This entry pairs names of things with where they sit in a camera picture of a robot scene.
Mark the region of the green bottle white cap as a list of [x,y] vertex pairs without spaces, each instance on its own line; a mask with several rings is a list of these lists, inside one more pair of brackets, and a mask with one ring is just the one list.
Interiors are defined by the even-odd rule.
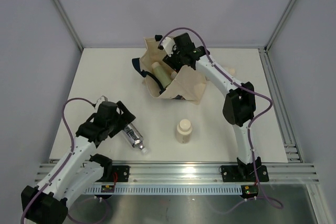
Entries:
[[178,73],[176,71],[173,71],[170,75],[171,80],[174,80],[176,78],[177,74]]
[[169,86],[172,82],[170,76],[165,71],[165,69],[160,65],[159,62],[154,62],[151,65],[153,74],[156,76],[156,78],[160,81],[163,88],[166,88]]

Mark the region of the silver metallic bottle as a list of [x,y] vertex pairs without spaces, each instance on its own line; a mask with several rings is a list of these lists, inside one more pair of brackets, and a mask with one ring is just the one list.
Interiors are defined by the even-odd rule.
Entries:
[[129,123],[122,130],[122,133],[132,148],[139,150],[142,154],[148,152],[148,149],[144,145],[143,136],[132,123]]

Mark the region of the floral canvas tote bag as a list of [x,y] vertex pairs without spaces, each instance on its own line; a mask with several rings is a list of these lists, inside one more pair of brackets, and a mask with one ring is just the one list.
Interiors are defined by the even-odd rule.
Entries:
[[146,51],[140,58],[133,58],[132,65],[136,72],[143,78],[150,95],[156,99],[186,100],[199,104],[205,92],[207,81],[203,74],[189,66],[183,66],[171,84],[163,88],[160,81],[153,74],[152,63],[159,62],[170,76],[174,71],[163,58],[165,51],[159,50],[158,45],[161,35],[145,38]]

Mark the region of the white lotion bottle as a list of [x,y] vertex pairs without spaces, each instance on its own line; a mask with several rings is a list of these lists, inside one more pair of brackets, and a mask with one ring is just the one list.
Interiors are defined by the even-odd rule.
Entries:
[[235,76],[236,75],[236,70],[235,68],[229,68],[229,67],[225,67],[224,68],[231,76]]

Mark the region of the cream bottle white cap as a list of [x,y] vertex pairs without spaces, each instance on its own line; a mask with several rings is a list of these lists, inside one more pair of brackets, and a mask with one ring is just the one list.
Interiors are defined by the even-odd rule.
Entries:
[[181,144],[186,144],[190,141],[193,127],[188,119],[182,119],[176,126],[176,139]]

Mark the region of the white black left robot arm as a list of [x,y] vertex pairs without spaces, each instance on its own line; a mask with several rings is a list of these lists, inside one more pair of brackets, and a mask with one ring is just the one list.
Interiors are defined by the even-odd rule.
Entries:
[[97,154],[96,149],[136,117],[121,101],[101,101],[92,106],[96,111],[80,124],[75,134],[70,134],[69,150],[36,186],[23,189],[21,223],[63,223],[85,189],[112,177],[112,160]]

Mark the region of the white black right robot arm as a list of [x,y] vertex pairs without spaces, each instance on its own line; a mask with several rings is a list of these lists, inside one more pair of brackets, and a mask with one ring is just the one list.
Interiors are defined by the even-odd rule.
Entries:
[[203,74],[225,97],[223,116],[233,126],[238,148],[237,172],[244,181],[259,182],[261,158],[255,152],[249,124],[254,118],[256,101],[250,82],[236,81],[219,66],[205,45],[196,47],[188,33],[174,38],[164,36],[158,45],[166,52],[164,62],[178,71],[183,66]]

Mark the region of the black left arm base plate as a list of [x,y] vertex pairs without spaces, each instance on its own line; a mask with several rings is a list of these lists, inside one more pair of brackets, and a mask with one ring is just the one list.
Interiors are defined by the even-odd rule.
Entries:
[[107,182],[127,183],[130,176],[130,166],[128,165],[112,165],[108,171]]

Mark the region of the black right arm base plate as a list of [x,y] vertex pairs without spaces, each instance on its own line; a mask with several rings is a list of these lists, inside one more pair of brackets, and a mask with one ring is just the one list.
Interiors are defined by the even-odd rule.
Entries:
[[[257,181],[254,168],[243,171],[238,165],[222,165],[219,168],[223,182],[251,182]],[[267,167],[261,165],[256,169],[260,182],[269,182]]]

